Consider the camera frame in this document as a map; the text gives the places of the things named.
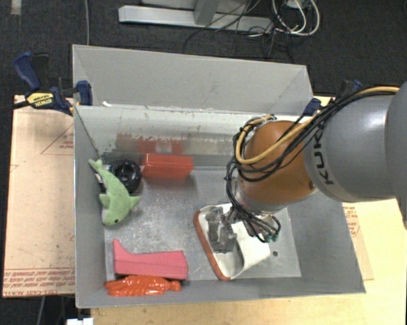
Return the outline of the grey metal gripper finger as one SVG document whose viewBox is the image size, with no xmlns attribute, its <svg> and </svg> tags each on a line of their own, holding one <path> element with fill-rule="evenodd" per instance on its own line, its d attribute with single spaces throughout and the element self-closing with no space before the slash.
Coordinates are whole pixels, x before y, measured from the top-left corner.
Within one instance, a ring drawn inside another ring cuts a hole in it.
<svg viewBox="0 0 407 325">
<path fill-rule="evenodd" d="M 219 226 L 223 215 L 222 207 L 215 207 L 207 212 L 205 219 L 208 225 L 208 237 L 210 242 L 219 241 Z"/>
<path fill-rule="evenodd" d="M 232 226 L 222 224 L 217 231 L 217 241 L 214 245 L 216 253 L 226 254 L 232 252 L 237 241 L 237 234 L 234 233 Z"/>
</svg>

